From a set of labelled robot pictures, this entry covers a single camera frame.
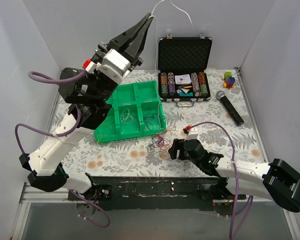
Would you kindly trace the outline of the green compartment tray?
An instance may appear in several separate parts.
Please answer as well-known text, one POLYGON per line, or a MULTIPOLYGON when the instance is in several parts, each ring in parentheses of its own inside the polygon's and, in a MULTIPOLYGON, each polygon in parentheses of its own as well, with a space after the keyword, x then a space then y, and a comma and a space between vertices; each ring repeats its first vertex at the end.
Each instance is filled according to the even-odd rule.
POLYGON ((106 103, 111 109, 94 130, 97 143, 154 136, 167 128, 154 80, 119 85, 106 103))

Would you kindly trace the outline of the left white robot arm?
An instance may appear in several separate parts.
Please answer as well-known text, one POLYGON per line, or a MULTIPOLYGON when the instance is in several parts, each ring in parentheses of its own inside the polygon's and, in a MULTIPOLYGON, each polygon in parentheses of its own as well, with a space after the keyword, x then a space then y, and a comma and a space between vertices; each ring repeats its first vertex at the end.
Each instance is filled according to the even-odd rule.
POLYGON ((64 157, 106 119, 111 105, 107 100, 116 88, 137 66, 147 38, 148 29, 155 18, 147 13, 137 24, 112 38, 100 42, 93 56, 81 69, 67 68, 58 79, 30 71, 28 77, 36 82, 54 84, 68 112, 60 125, 31 153, 23 152, 19 161, 29 171, 29 184, 45 192, 66 188, 79 193, 85 200, 93 199, 98 186, 88 173, 78 173, 62 165, 64 157))

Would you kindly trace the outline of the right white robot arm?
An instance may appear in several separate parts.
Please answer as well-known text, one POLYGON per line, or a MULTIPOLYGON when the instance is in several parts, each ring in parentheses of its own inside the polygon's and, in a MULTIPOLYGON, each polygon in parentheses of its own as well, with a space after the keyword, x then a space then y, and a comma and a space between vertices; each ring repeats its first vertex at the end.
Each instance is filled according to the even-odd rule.
POLYGON ((168 150, 171 159, 189 160, 208 176, 225 178, 216 186, 227 199, 238 191, 274 201, 290 212, 300 212, 300 173, 282 159, 270 163, 232 162, 222 154, 208 152, 197 139, 174 139, 168 150))

